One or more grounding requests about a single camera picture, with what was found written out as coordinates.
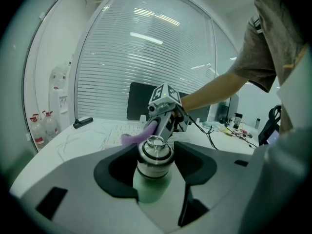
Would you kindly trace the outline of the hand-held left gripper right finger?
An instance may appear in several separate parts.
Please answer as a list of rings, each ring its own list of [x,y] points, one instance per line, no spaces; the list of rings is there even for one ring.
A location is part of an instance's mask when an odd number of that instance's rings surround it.
[[[237,183],[252,157],[178,141],[174,150],[175,164],[185,181],[179,226],[212,209]]]

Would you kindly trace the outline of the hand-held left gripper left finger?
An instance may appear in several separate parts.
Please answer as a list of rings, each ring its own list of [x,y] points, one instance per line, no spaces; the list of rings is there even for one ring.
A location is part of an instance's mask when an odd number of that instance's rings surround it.
[[[73,158],[31,186],[20,203],[48,233],[161,234],[137,203],[137,154],[133,144]]]

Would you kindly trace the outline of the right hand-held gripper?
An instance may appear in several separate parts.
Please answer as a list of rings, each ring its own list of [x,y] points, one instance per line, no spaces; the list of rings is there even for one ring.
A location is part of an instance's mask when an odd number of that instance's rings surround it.
[[[179,92],[167,83],[155,88],[148,103],[149,125],[158,127],[158,135],[166,142],[172,132],[185,132],[189,116],[182,107]]]

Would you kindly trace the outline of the purple cloth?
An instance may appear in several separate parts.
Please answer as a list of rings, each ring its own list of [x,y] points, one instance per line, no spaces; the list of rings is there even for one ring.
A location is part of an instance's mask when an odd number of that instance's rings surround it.
[[[154,132],[157,128],[158,123],[154,120],[152,121],[142,133],[131,136],[129,134],[122,134],[121,135],[121,144],[123,146],[129,146],[132,144],[140,144],[143,141],[146,141],[147,137],[154,135]]]

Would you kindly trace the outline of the small metal cup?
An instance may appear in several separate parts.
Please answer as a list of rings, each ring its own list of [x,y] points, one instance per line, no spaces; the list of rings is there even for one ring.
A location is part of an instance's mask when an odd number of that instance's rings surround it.
[[[138,201],[152,203],[159,200],[171,181],[170,168],[174,150],[160,136],[148,136],[138,146],[137,167],[133,188],[138,192]]]

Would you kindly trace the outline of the person's right forearm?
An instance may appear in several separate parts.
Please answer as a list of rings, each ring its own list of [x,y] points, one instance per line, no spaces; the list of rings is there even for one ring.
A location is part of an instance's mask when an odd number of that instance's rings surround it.
[[[213,105],[227,100],[236,94],[247,82],[234,73],[227,72],[216,77],[199,90],[181,99],[182,106],[186,112]]]

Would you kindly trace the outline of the black monitor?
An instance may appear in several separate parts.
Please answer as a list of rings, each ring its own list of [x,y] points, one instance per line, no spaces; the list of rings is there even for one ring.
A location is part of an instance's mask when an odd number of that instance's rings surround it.
[[[156,86],[132,82],[129,90],[129,98],[127,105],[127,119],[128,120],[139,120],[141,115],[145,115],[146,119],[149,116],[148,102]],[[199,122],[207,121],[210,106],[199,108],[196,110],[189,111],[188,114],[196,120],[200,119]]]

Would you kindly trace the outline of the white keyboard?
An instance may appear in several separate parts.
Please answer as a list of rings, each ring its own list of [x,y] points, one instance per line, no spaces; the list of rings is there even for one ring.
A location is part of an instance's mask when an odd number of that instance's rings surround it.
[[[143,125],[133,125],[133,124],[117,124],[113,125],[110,131],[110,134],[108,135],[104,148],[109,149],[112,147],[120,146],[121,143],[121,135],[122,134],[129,134],[131,136],[135,136],[137,134],[140,134],[144,129]],[[190,143],[190,139],[186,136],[186,133],[184,132],[178,132],[171,135],[171,137],[168,139],[167,143],[171,146],[174,145],[175,141],[179,142],[187,142]]]

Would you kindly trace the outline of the black oblong case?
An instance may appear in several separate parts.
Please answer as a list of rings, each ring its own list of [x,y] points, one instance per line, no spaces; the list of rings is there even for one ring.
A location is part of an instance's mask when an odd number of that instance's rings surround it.
[[[78,120],[78,119],[75,119],[75,122],[73,123],[73,127],[75,129],[78,129],[80,127],[83,127],[87,124],[90,124],[92,123],[94,120],[92,117],[89,117],[89,118],[86,118],[86,119],[83,119],[83,120]]]

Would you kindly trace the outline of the black office chair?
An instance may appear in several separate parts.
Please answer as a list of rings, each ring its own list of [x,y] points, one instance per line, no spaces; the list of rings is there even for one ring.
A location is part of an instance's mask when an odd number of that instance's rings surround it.
[[[267,140],[274,131],[279,133],[280,126],[278,125],[278,122],[281,119],[281,105],[277,105],[270,109],[268,117],[268,121],[258,136],[259,146],[268,144]]]

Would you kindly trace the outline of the white water dispenser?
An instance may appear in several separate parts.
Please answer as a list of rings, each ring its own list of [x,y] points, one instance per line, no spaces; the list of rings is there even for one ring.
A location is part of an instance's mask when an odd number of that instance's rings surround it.
[[[68,113],[68,78],[71,62],[57,65],[49,77],[49,111],[58,123],[61,132],[69,125]]]

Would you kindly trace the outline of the person's grey printed t-shirt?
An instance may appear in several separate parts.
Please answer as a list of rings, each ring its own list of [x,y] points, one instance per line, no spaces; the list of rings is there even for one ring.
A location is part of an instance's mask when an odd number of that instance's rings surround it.
[[[228,72],[264,92],[275,79],[282,85],[307,47],[307,40],[282,0],[254,0],[256,16],[247,24],[243,45]]]

